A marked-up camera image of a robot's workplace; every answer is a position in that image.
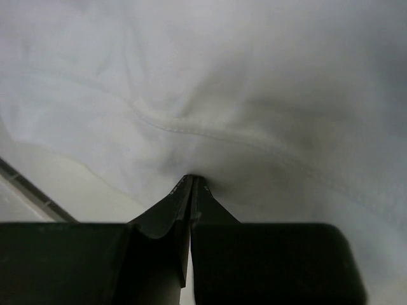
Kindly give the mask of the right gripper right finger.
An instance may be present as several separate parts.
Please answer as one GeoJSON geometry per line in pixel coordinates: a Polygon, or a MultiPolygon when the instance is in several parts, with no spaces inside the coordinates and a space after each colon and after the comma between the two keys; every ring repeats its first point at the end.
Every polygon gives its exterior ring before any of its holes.
{"type": "Polygon", "coordinates": [[[350,245],[324,223],[240,222],[202,177],[191,191],[197,304],[366,304],[350,245]]]}

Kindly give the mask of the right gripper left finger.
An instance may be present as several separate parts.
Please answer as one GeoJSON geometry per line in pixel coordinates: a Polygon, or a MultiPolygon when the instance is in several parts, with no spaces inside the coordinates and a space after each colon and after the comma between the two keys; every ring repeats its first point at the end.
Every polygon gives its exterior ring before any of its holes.
{"type": "Polygon", "coordinates": [[[178,304],[192,184],[128,223],[1,224],[1,303],[178,304]]]}

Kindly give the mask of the white skirt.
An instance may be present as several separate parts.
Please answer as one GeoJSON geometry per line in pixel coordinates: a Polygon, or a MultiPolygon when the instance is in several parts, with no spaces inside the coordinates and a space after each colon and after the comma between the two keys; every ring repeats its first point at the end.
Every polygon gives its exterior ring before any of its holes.
{"type": "Polygon", "coordinates": [[[248,222],[328,222],[406,303],[405,1],[2,1],[1,156],[74,218],[188,173],[248,222]]]}

